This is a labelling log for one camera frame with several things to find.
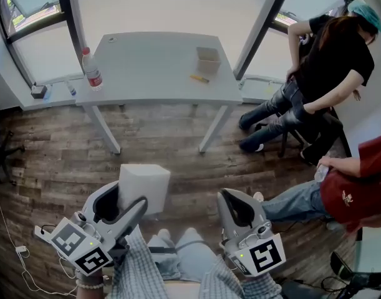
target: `red shirt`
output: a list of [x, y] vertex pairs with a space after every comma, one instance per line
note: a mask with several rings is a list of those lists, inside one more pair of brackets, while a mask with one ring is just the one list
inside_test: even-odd
[[381, 136], [359, 145], [360, 178], [332, 170], [321, 184], [326, 211], [342, 224], [381, 214]]

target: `jeans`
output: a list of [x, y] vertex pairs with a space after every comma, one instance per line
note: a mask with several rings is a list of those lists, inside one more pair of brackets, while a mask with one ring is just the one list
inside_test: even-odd
[[176, 245], [164, 230], [154, 235], [147, 245], [177, 249], [176, 254], [152, 254], [164, 280], [201, 282], [216, 262], [216, 255], [203, 242], [194, 228], [188, 228]]
[[320, 184], [311, 181], [293, 186], [270, 201], [261, 203], [266, 218], [272, 222], [308, 221], [326, 216], [321, 198]]
[[317, 162], [332, 147], [334, 141], [342, 131], [342, 123], [329, 113], [322, 111], [311, 115], [304, 109], [307, 100], [298, 89], [295, 80], [286, 82], [272, 97], [272, 99], [260, 104], [255, 110], [244, 114], [239, 125], [246, 130], [251, 125], [260, 122], [274, 113], [280, 113], [267, 127], [263, 127], [247, 138], [243, 139], [239, 146], [247, 152], [256, 151], [260, 144], [274, 139], [287, 131], [295, 130], [300, 126], [313, 126], [320, 132], [320, 137], [307, 147], [302, 153], [307, 161], [317, 165]]

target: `wooden floor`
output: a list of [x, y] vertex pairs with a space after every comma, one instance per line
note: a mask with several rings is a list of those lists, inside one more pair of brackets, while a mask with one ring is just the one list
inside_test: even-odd
[[[240, 152], [238, 142], [244, 135], [237, 121], [251, 108], [237, 108], [204, 155], [197, 147], [217, 112], [217, 108], [204, 105], [101, 107], [122, 147], [119, 156], [105, 148], [81, 108], [50, 108], [6, 117], [2, 126], [14, 132], [11, 146], [24, 144], [26, 152], [16, 153], [10, 160], [18, 185], [0, 185], [0, 202], [15, 245], [26, 245], [31, 251], [25, 263], [36, 283], [59, 292], [71, 290], [74, 284], [62, 272], [53, 248], [34, 238], [34, 226], [70, 217], [82, 208], [89, 194], [118, 179], [123, 163], [153, 163], [171, 171], [165, 212], [141, 224], [146, 240], [163, 227], [175, 239], [193, 226], [213, 250], [218, 250], [221, 240], [216, 208], [219, 189], [261, 191], [270, 199], [311, 180], [314, 168], [298, 160], [297, 143], [292, 138], [282, 159], [277, 157], [280, 138], [268, 143], [262, 153]], [[336, 154], [341, 154], [341, 147], [336, 148]], [[274, 226], [276, 231], [288, 227]], [[329, 256], [333, 250], [348, 263], [354, 259], [355, 238], [329, 232], [321, 221], [298, 223], [282, 237], [287, 263], [275, 277], [320, 285], [324, 277], [332, 275]], [[5, 298], [52, 297], [30, 292], [21, 272], [0, 214], [0, 279]]]

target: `water bottle in hand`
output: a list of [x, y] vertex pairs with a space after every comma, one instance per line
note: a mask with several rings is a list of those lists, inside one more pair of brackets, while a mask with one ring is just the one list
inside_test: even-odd
[[314, 176], [315, 181], [317, 183], [323, 182], [328, 172], [329, 172], [329, 168], [327, 166], [320, 165], [318, 169], [316, 170], [316, 173]]

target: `long brown hair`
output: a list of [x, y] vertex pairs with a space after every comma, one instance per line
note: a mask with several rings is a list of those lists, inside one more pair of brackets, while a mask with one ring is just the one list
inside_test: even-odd
[[322, 37], [319, 41], [319, 50], [322, 50], [325, 45], [330, 44], [336, 36], [357, 32], [359, 27], [374, 37], [370, 43], [375, 40], [376, 35], [379, 33], [373, 24], [359, 15], [335, 17], [329, 20], [323, 29]]

